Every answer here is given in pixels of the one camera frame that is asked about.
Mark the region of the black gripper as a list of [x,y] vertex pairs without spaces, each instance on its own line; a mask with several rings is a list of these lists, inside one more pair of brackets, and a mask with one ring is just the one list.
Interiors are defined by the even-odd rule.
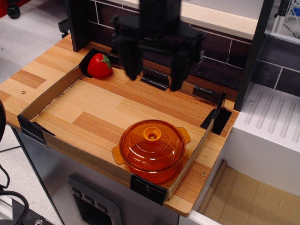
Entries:
[[203,57],[202,42],[206,35],[187,26],[180,13],[180,0],[141,0],[138,14],[112,18],[114,41],[131,80],[143,69],[142,51],[153,51],[174,55],[170,88],[181,89],[191,66]]

